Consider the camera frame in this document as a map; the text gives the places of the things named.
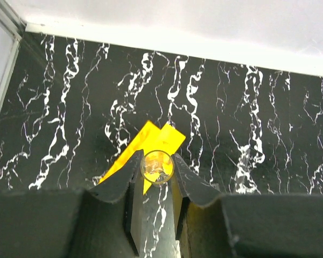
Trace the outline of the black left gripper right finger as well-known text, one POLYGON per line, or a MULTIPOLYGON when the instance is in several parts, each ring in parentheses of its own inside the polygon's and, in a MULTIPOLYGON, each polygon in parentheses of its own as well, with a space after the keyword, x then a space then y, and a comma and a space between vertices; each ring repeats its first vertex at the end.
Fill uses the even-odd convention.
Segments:
POLYGON ((323 257, 323 195, 223 194, 173 159, 182 257, 323 257))

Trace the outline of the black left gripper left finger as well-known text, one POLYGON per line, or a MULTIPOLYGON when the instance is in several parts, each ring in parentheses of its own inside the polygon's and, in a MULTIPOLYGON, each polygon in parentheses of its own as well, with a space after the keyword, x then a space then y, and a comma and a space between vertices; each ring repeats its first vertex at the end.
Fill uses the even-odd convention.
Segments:
POLYGON ((138 257, 142 158, 90 190, 0 192, 0 257, 138 257))

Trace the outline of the clear glass test tube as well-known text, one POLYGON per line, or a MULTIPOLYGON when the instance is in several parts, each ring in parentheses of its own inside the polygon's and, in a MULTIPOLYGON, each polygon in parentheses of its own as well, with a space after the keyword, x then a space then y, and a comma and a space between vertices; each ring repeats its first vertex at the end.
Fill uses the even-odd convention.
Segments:
POLYGON ((141 160, 140 171, 151 185, 159 187, 167 183, 174 173, 174 160, 163 150, 152 150, 141 160))

